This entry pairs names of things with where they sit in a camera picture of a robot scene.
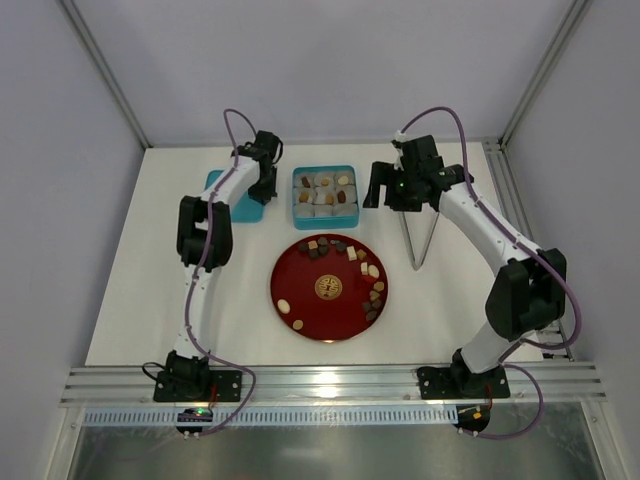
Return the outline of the metal tongs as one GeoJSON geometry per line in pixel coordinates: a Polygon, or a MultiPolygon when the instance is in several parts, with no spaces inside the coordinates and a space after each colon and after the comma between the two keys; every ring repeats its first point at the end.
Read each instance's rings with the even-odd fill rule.
{"type": "Polygon", "coordinates": [[[431,211],[398,214],[404,245],[414,271],[419,271],[425,264],[439,218],[439,213],[431,211]]]}

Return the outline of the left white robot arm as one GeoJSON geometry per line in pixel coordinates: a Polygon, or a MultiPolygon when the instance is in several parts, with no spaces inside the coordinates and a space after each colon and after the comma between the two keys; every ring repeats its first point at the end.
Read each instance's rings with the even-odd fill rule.
{"type": "Polygon", "coordinates": [[[241,401],[247,371],[214,357],[205,343],[216,286],[232,255],[233,208],[245,195],[262,206],[277,196],[282,154],[282,140],[260,130],[252,141],[234,148],[230,166],[201,195],[180,201],[176,250],[187,275],[184,319],[173,349],[154,376],[154,401],[241,401]]]}

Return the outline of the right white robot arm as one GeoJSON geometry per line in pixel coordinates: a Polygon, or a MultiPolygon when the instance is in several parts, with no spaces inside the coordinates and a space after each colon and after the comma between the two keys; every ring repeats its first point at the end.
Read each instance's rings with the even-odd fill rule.
{"type": "Polygon", "coordinates": [[[398,158],[373,163],[364,207],[419,212],[430,206],[458,227],[494,275],[485,323],[454,352],[450,365],[418,369],[420,396],[506,399],[506,358],[529,334],[565,313],[566,259],[559,250],[543,250],[522,236],[487,204],[474,187],[468,165],[445,165],[432,136],[409,139],[398,133],[392,144],[398,158]]]}

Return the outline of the teal tin lid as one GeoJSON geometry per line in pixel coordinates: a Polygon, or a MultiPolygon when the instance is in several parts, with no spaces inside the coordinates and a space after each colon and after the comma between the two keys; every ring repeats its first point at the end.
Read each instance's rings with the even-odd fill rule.
{"type": "MultiPolygon", "coordinates": [[[[205,180],[204,189],[209,189],[222,175],[222,169],[211,170],[205,180]]],[[[253,200],[248,192],[245,192],[231,213],[233,223],[256,224],[263,220],[264,206],[253,200]]]]}

